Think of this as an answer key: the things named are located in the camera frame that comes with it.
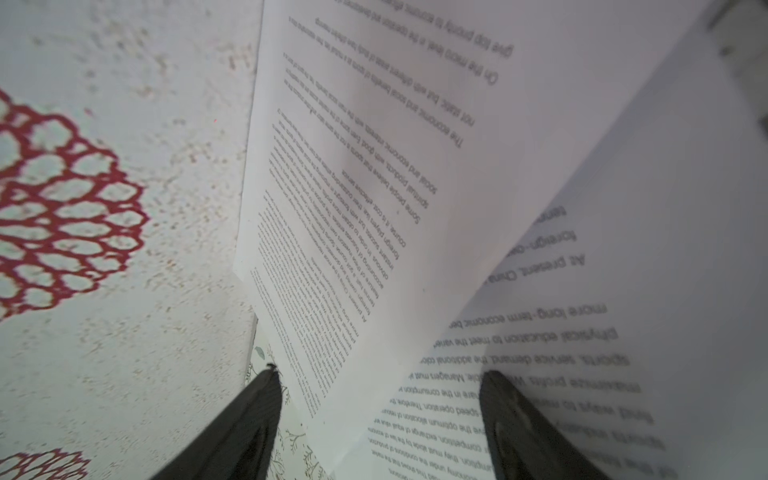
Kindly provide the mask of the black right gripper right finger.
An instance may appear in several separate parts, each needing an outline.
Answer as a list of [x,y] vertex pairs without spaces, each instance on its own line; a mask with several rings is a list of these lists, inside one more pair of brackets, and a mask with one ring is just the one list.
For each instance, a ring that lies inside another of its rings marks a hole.
[[482,375],[479,403],[496,478],[608,479],[503,373]]

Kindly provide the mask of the printed paper sheet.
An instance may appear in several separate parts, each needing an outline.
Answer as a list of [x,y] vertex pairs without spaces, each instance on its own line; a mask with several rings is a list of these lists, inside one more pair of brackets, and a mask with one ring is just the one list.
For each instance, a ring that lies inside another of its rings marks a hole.
[[767,140],[695,29],[336,469],[491,479],[502,373],[612,479],[767,475]]

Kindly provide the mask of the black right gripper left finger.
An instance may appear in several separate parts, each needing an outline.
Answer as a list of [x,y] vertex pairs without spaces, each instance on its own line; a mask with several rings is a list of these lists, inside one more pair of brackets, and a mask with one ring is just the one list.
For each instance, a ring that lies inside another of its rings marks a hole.
[[169,480],[264,480],[281,417],[283,392],[274,364],[154,477]]

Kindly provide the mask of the printed paper sheet back wall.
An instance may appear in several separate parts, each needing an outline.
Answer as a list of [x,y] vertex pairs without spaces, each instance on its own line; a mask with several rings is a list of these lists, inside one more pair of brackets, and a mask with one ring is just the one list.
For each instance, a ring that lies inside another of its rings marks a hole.
[[268,1],[234,270],[327,470],[703,1]]

